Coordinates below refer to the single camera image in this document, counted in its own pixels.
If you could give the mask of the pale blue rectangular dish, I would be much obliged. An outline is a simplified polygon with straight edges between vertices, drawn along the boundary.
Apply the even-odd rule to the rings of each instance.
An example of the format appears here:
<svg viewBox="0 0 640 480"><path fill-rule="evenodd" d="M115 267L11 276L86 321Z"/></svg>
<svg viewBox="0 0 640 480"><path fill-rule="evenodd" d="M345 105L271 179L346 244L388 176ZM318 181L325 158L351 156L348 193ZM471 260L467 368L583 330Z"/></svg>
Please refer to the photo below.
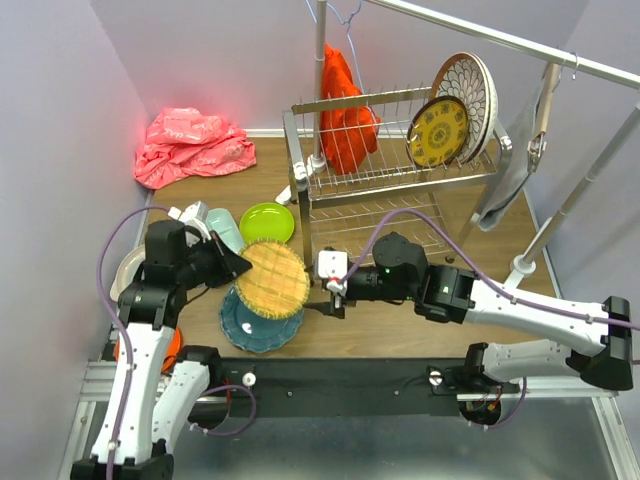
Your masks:
<svg viewBox="0 0 640 480"><path fill-rule="evenodd" d="M211 209L206 216L205 223L208 230L215 231L234 253L238 254L245 247L245 241L239 227L227 209Z"/></svg>

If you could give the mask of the woven bamboo tray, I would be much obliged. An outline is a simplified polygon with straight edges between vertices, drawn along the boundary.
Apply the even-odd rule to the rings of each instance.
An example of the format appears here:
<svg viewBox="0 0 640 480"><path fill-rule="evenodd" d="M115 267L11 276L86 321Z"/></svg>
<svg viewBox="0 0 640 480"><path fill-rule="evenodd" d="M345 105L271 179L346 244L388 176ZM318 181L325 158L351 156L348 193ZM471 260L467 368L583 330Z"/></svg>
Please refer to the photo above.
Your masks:
<svg viewBox="0 0 640 480"><path fill-rule="evenodd" d="M303 309L311 280L292 248L273 239L259 239L239 254L252 267L238 277L234 288L250 311L268 320L284 320Z"/></svg>

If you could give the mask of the yellow patterned dark plate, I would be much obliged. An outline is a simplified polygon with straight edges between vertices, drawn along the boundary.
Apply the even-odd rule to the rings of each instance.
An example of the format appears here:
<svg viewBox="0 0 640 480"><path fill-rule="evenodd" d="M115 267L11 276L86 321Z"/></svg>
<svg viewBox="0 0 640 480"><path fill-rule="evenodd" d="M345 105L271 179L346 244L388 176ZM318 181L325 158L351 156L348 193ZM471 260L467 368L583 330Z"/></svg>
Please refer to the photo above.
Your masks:
<svg viewBox="0 0 640 480"><path fill-rule="evenodd" d="M410 122L408 156L422 168L449 165L462 150L468 133L469 117L463 102L453 96L437 97Z"/></svg>

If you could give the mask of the large floral brown-rim plate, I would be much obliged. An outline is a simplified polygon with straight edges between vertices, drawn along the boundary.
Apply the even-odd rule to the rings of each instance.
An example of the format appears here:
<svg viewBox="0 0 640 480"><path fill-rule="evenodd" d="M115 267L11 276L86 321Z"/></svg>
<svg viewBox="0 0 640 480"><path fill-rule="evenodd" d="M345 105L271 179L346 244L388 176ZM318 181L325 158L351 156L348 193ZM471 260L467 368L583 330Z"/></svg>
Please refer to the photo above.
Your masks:
<svg viewBox="0 0 640 480"><path fill-rule="evenodd" d="M460 100L468 114L467 138L452 163L472 161L487 146L498 114L497 89L482 59L468 52L456 53L438 71L429 99L451 96Z"/></svg>

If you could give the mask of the small floral brown-rim plate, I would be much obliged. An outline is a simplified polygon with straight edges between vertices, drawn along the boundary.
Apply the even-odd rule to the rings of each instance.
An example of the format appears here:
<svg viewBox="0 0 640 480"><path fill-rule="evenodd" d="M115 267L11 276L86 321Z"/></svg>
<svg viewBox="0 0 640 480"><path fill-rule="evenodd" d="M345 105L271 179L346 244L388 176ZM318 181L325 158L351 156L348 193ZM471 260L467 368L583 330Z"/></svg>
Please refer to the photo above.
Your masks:
<svg viewBox="0 0 640 480"><path fill-rule="evenodd" d="M468 116L468 134L455 157L466 163L481 143L488 124L489 89L480 60L471 53L461 52L450 57L438 71L429 99L451 96L460 100Z"/></svg>

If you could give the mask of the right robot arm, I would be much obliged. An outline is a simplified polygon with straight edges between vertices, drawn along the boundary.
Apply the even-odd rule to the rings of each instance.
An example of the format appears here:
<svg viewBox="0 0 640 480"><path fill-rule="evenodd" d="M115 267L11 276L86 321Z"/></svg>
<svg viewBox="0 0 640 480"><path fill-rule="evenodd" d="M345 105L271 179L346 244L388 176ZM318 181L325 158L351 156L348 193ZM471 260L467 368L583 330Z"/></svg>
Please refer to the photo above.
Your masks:
<svg viewBox="0 0 640 480"><path fill-rule="evenodd" d="M333 248L320 251L314 274L329 301L316 305L341 318L358 301L403 303L439 323L486 324L533 335L515 344L477 343L464 363L446 377L453 387L474 392L526 377L577 377L604 390L633 387L628 302L569 301L511 289L471 270L432 264L423 248L392 232L372 247L373 265L358 266Z"/></svg>

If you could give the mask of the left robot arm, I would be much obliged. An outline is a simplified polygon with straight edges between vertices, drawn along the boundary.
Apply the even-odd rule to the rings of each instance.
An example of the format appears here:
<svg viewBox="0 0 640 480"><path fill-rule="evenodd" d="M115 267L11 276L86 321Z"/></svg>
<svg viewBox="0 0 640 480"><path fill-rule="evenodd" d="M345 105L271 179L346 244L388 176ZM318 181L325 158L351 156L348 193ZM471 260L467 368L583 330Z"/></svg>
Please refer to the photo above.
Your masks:
<svg viewBox="0 0 640 480"><path fill-rule="evenodd" d="M107 412L73 479L169 479L173 452L196 400L229 390L217 349L187 346L165 388L159 386L167 349L190 290L225 286L251 263L215 232L179 220L156 221L145 239L142 272L118 298L119 355Z"/></svg>

